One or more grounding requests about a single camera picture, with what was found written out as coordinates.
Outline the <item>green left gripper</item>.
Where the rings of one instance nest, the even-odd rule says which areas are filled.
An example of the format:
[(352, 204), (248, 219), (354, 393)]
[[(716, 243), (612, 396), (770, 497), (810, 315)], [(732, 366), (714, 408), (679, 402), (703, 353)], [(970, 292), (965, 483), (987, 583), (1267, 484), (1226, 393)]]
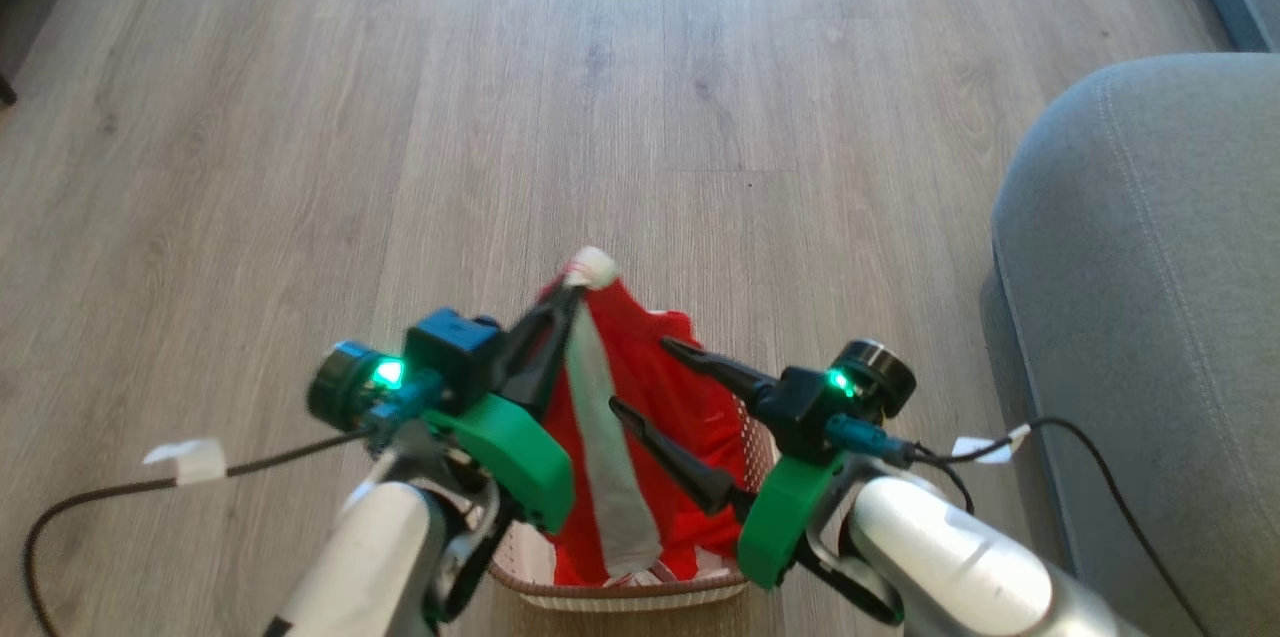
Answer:
[(311, 379), (307, 411), (338, 431), (361, 429), (394, 478), (428, 478), (468, 501), (492, 482), (517, 519), (559, 533), (575, 504), (573, 469), (534, 414), (547, 413), (581, 301), (576, 289), (552, 289), (506, 333), (495, 394), (470, 374), (458, 381), (457, 371), (339, 342)]

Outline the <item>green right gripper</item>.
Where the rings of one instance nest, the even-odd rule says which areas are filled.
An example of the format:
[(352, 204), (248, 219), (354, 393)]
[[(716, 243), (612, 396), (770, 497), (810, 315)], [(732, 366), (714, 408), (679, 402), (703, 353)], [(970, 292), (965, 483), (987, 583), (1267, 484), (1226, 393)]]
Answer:
[[(694, 374), (726, 388), (748, 411), (755, 411), (778, 385), (778, 379), (730, 356), (708, 353), (691, 342), (662, 336), (660, 345)], [(731, 510), (735, 519), (742, 519), (739, 565), (762, 588), (777, 586), (796, 562), (817, 562), (806, 535), (812, 526), (822, 528), (829, 519), (824, 501), (836, 478), (850, 476), (850, 455), (883, 460), (895, 468), (909, 467), (914, 455), (913, 446), (888, 436), (884, 429), (886, 420), (896, 417), (915, 391), (916, 379), (908, 365), (879, 342), (855, 340), (823, 371), (828, 368), (838, 368), (858, 388), (854, 405), (844, 414), (833, 414), (826, 426), (835, 455), (823, 466), (813, 466), (781, 455), (777, 449), (778, 460), (756, 495), (740, 489), (726, 469), (708, 466), (663, 435), (632, 405), (617, 397), (608, 400), (623, 429), (703, 514)]]

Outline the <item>red clothing with grey stripe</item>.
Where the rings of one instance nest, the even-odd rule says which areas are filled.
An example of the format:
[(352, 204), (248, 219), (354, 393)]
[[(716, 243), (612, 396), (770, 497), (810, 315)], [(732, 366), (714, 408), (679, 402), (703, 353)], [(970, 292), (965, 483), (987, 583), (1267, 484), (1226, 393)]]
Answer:
[(618, 399), (666, 437), (736, 482), (748, 475), (739, 400), (663, 349), (694, 340), (687, 313), (639, 303), (609, 255), (579, 249), (564, 269), (584, 287), (544, 426), (570, 455), (575, 501), (558, 535), (553, 581), (603, 588), (723, 576), (736, 563), (739, 523), (709, 517), (611, 411)]

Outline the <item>cream perforated laundry basket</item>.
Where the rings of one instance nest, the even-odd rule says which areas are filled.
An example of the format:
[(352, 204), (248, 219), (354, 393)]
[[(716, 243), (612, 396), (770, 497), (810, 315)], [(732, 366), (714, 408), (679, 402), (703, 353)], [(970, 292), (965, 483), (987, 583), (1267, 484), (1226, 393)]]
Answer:
[(536, 608), (625, 613), (740, 594), (741, 532), (731, 508), (707, 515), (628, 435), (609, 397), (573, 399), (563, 423), (576, 499), (554, 536), (516, 526), (495, 582)]

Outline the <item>grey sofa with yellow back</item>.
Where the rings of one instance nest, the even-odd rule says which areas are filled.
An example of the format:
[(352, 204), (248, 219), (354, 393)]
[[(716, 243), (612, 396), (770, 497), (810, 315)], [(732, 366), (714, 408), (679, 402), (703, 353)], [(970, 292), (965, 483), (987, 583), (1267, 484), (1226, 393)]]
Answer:
[(1280, 637), (1280, 54), (1082, 78), (991, 235), (1004, 399), (1092, 437), (1211, 634)]

